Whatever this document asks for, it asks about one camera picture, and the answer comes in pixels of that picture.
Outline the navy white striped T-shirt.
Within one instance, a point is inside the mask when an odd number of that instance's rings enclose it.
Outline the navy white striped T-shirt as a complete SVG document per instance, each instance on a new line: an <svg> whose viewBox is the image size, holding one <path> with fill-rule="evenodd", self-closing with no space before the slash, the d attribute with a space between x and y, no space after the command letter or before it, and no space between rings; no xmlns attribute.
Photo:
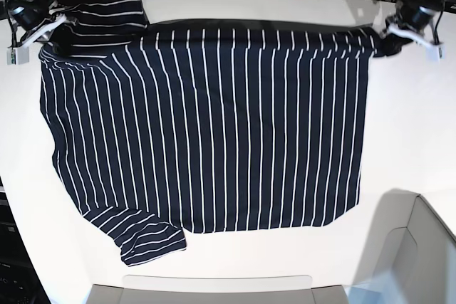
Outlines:
<svg viewBox="0 0 456 304"><path fill-rule="evenodd" d="M150 28L140 0L66 13L39 52L52 163L125 265L186 231L325 226L359 203L373 29Z"/></svg>

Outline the grey bin front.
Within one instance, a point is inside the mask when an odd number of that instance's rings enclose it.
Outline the grey bin front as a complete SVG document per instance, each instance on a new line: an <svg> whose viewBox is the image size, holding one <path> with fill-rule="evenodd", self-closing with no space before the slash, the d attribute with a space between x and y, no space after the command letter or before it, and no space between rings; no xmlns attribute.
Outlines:
<svg viewBox="0 0 456 304"><path fill-rule="evenodd" d="M88 303L347 303L342 285L313 288L311 276L171 278L125 276L94 285Z"/></svg>

